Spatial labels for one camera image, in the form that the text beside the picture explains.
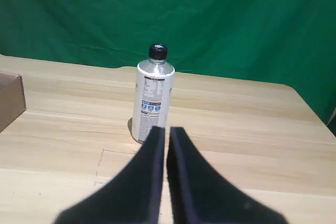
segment wooden table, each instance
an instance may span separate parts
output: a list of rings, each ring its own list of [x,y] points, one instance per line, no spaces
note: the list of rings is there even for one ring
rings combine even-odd
[[[139,149],[128,129],[135,68],[0,56],[0,69],[22,74],[27,99],[0,133],[0,223],[51,223]],[[294,89],[177,73],[168,125],[292,224],[336,223],[336,139]],[[164,180],[160,223],[171,223]]]

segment foam pad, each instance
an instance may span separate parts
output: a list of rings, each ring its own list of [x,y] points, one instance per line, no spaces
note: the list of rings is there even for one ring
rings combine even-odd
[[[162,192],[164,129],[154,127],[129,164],[55,224],[156,224]]]
[[[171,128],[167,174],[175,224],[287,223],[216,172],[180,127]]]

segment plastic bottle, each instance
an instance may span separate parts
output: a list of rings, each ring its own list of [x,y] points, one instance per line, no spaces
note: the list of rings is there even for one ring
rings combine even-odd
[[[152,44],[149,59],[139,62],[132,119],[132,136],[143,143],[152,126],[165,127],[175,69],[166,62],[168,49]]]

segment white label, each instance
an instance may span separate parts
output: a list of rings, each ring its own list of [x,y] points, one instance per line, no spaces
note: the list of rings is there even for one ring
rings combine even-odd
[[[155,77],[138,69],[132,135],[139,142],[144,142],[152,126],[166,126],[173,75]]]

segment cardboard box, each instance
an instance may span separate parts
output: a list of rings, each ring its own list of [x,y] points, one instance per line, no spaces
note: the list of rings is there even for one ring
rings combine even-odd
[[[0,132],[26,110],[22,77],[0,72]]]

